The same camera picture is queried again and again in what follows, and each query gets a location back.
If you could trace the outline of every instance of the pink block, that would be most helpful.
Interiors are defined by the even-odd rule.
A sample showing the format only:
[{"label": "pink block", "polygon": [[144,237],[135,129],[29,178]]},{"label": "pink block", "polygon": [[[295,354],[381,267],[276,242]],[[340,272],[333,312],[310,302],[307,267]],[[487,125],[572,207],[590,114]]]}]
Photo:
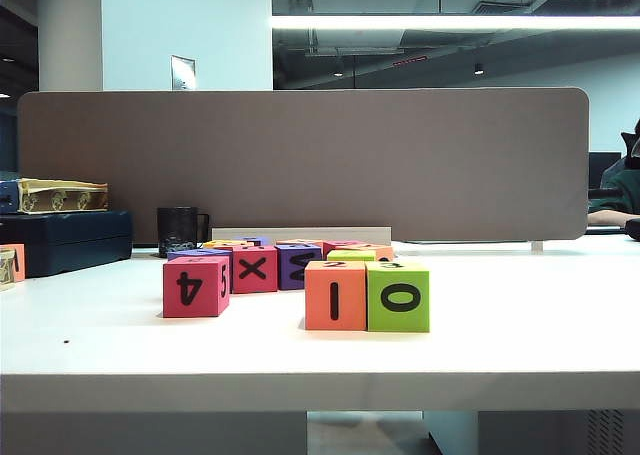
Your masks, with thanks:
[{"label": "pink block", "polygon": [[274,246],[233,247],[233,293],[277,290],[278,252]]},{"label": "pink block", "polygon": [[13,260],[13,277],[16,282],[23,281],[26,273],[24,265],[24,244],[7,243],[0,245],[0,248],[9,248],[16,251],[16,258]]},{"label": "pink block", "polygon": [[217,317],[229,306],[228,257],[179,257],[162,269],[163,317]]},{"label": "pink block", "polygon": [[360,240],[325,240],[322,242],[322,258],[327,258],[327,255],[331,250],[335,250],[337,246],[340,245],[358,245],[361,242]]}]

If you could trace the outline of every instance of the foam block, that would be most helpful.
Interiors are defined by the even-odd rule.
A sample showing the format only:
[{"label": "foam block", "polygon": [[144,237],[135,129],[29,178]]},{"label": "foam block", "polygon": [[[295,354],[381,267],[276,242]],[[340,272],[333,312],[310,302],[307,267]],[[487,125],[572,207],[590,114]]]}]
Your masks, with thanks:
[{"label": "foam block", "polygon": [[305,269],[307,330],[366,330],[364,262],[309,262]]},{"label": "foam block", "polygon": [[331,250],[335,250],[340,245],[359,245],[361,243],[367,242],[361,240],[325,240],[322,242],[322,256],[326,258]]},{"label": "foam block", "polygon": [[336,250],[373,250],[376,253],[375,260],[388,262],[395,258],[391,245],[375,245],[372,243],[362,243],[359,245],[339,245]]},{"label": "foam block", "polygon": [[254,247],[269,245],[269,239],[267,237],[242,237],[241,240],[252,243]]},{"label": "foam block", "polygon": [[233,293],[278,290],[278,253],[272,245],[233,247]]},{"label": "foam block", "polygon": [[373,250],[331,250],[327,254],[327,260],[331,261],[374,261],[376,252]]},{"label": "foam block", "polygon": [[280,290],[304,288],[304,269],[312,260],[322,260],[322,249],[312,244],[276,245],[278,287]]},{"label": "foam block", "polygon": [[246,240],[210,240],[202,244],[202,248],[216,248],[218,250],[233,250],[236,246],[252,247],[253,243]]},{"label": "foam block", "polygon": [[167,253],[168,261],[179,257],[231,257],[231,251],[218,250],[215,248],[196,248],[194,250],[180,250],[178,252]]},{"label": "foam block", "polygon": [[14,281],[16,282],[23,281],[26,276],[24,244],[23,243],[7,243],[7,244],[0,245],[0,248],[8,248],[16,251],[16,256],[13,260]]},{"label": "foam block", "polygon": [[372,332],[429,331],[429,271],[417,262],[366,262]]},{"label": "foam block", "polygon": [[229,306],[228,257],[178,257],[162,269],[163,317],[217,317]]}]

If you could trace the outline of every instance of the person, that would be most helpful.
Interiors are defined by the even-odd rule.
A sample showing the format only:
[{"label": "person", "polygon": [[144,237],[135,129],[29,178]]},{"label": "person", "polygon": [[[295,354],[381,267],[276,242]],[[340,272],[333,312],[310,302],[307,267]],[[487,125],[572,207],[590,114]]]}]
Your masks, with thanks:
[{"label": "person", "polygon": [[589,225],[617,225],[640,218],[640,119],[635,134],[624,133],[627,155],[603,174],[602,188],[615,188],[622,194],[592,200],[589,204]]}]

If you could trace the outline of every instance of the storage box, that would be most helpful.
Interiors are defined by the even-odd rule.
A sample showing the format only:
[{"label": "storage box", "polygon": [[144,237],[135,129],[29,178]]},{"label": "storage box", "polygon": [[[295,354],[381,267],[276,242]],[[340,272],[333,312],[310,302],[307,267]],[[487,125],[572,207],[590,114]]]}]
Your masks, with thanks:
[{"label": "storage box", "polygon": [[0,243],[23,243],[27,278],[131,258],[129,212],[3,215]]}]

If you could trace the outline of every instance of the ceiling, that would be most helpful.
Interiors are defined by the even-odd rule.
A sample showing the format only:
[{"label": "ceiling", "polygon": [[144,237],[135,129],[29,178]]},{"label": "ceiling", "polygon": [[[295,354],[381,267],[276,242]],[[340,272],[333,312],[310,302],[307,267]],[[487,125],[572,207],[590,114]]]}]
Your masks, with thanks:
[{"label": "ceiling", "polygon": [[[36,7],[37,0],[0,0],[0,93],[11,96],[0,99],[3,112],[15,113],[19,96],[38,89]],[[639,10],[640,0],[273,0],[274,15],[631,15]],[[480,58],[498,75],[522,70],[522,64],[535,68],[550,61],[567,63],[630,51],[640,51],[640,37],[615,32],[275,30],[274,87],[411,87],[418,77],[428,86],[445,86],[461,82],[460,67]],[[333,73],[339,63],[344,75],[337,78]]]}]

